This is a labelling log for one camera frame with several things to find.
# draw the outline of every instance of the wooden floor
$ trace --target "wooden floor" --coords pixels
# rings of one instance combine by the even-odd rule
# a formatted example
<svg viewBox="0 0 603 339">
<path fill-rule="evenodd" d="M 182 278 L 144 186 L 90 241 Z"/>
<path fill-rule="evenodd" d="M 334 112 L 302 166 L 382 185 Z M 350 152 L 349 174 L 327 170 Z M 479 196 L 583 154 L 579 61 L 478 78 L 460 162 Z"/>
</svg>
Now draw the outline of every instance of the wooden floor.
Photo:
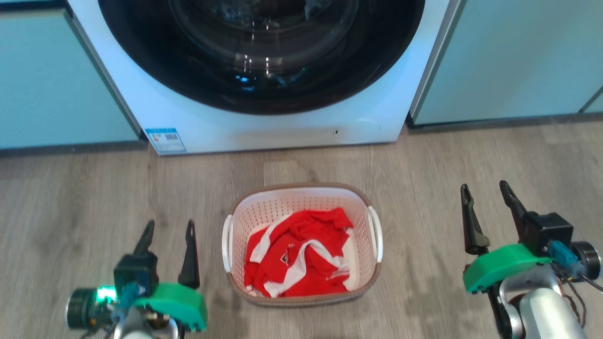
<svg viewBox="0 0 603 339">
<path fill-rule="evenodd" d="M 497 338 L 485 296 L 467 295 L 459 188 L 476 200 L 492 248 L 517 241 L 498 181 L 528 209 L 558 212 L 575 239 L 603 250 L 603 122 L 413 134 L 361 147 L 158 157 L 153 150 L 0 159 L 0 328 L 3 338 L 78 338 L 64 324 L 76 287 L 112 284 L 147 220 L 163 280 L 176 280 L 189 218 L 197 224 L 207 333 L 191 338 Z M 270 309 L 227 284 L 223 220 L 265 185 L 341 182 L 372 200 L 385 255 L 357 301 Z M 603 296 L 580 286 L 587 333 L 603 331 Z"/>
</svg>

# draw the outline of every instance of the green plastic part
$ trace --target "green plastic part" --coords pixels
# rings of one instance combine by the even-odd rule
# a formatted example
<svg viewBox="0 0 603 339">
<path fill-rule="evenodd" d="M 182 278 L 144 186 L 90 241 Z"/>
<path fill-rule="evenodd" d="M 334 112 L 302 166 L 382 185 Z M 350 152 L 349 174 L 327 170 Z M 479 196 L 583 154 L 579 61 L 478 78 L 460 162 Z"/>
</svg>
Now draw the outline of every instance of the green plastic part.
<svg viewBox="0 0 603 339">
<path fill-rule="evenodd" d="M 178 283 L 159 283 L 150 297 L 138 298 L 137 307 L 150 306 L 153 311 L 167 314 L 187 326 L 191 332 L 207 328 L 207 307 L 203 296 Z"/>
<path fill-rule="evenodd" d="M 465 290 L 477 293 L 536 264 L 550 264 L 549 257 L 532 254 L 523 244 L 503 246 L 479 256 L 463 274 Z"/>
</svg>

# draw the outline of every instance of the brown basket rim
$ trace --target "brown basket rim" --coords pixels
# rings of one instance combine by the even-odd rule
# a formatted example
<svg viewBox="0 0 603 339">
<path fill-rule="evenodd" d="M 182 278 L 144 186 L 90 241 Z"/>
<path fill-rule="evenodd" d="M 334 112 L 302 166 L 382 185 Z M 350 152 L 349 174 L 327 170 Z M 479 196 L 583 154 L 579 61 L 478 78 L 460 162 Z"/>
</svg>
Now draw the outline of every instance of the brown basket rim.
<svg viewBox="0 0 603 339">
<path fill-rule="evenodd" d="M 367 207 L 372 206 L 370 200 L 364 193 L 362 193 L 357 188 L 350 186 L 350 185 L 346 185 L 346 184 L 342 184 L 342 183 L 292 183 L 292 184 L 285 184 L 285 185 L 266 186 L 264 188 L 256 189 L 254 191 L 251 191 L 251 192 L 243 195 L 233 205 L 232 209 L 230 210 L 230 215 L 233 215 L 235 213 L 236 208 L 239 207 L 239 204 L 241 204 L 241 202 L 243 200 L 245 200 L 246 198 L 248 198 L 254 194 L 257 194 L 257 193 L 276 191 L 279 189 L 289 189 L 289 188 L 320 188 L 320 187 L 347 189 L 349 191 L 354 192 L 356 195 L 358 195 L 362 199 L 362 201 L 364 201 L 364 203 L 367 205 Z M 251 294 L 247 293 L 246 290 L 243 290 L 240 287 L 238 287 L 235 282 L 235 278 L 233 277 L 231 272 L 226 273 L 226 278 L 227 278 L 230 286 L 235 290 L 235 292 L 243 299 L 247 299 L 249 302 L 252 302 L 252 303 L 255 303 L 258 305 L 263 305 L 263 306 L 299 307 L 299 306 L 325 305 L 325 304 L 329 304 L 329 303 L 343 302 L 346 300 L 352 300 L 352 299 L 358 298 L 361 295 L 363 295 L 364 293 L 366 293 L 366 291 L 374 285 L 374 283 L 377 281 L 377 277 L 379 276 L 380 271 L 381 271 L 381 263 L 377 262 L 377 264 L 375 264 L 375 269 L 373 271 L 373 275 L 372 275 L 371 279 L 364 286 L 362 286 L 356 290 L 348 291 L 345 293 L 325 294 L 325 295 L 321 295 L 321 296 L 308 296 L 308 297 L 283 297 L 283 298 L 268 298 L 268 297 L 263 297 L 263 296 L 256 297 L 256 296 L 252 296 Z"/>
</svg>

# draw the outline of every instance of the laundry basket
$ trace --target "laundry basket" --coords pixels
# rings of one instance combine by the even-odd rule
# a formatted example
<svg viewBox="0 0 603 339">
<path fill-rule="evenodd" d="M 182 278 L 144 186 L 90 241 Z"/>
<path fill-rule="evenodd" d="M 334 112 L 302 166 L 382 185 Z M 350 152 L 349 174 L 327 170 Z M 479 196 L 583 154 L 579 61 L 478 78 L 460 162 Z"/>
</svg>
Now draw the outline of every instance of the laundry basket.
<svg viewBox="0 0 603 339">
<path fill-rule="evenodd" d="M 329 211 L 341 207 L 354 225 L 343 247 L 350 267 L 348 292 L 307 297 L 270 298 L 249 294 L 244 286 L 247 241 L 258 225 L 293 212 Z M 363 295 L 377 280 L 383 257 L 383 234 L 377 213 L 357 189 L 339 184 L 273 186 L 243 196 L 224 222 L 222 259 L 231 286 L 243 298 L 266 306 L 313 306 Z"/>
</svg>

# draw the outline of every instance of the light blue cabinet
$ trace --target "light blue cabinet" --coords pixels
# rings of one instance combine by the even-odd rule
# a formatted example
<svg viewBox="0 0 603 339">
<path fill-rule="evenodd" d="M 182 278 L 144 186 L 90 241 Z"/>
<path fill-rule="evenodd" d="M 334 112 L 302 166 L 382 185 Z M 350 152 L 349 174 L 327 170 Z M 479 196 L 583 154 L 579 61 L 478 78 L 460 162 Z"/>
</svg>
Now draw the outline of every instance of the light blue cabinet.
<svg viewBox="0 0 603 339">
<path fill-rule="evenodd" d="M 603 87 L 598 94 L 599 96 L 585 109 L 584 113 L 603 113 Z"/>
<path fill-rule="evenodd" d="M 0 149 L 138 140 L 72 25 L 64 9 L 0 14 Z"/>
<path fill-rule="evenodd" d="M 603 1 L 461 0 L 458 13 L 416 124 L 577 113 L 600 88 Z"/>
</svg>

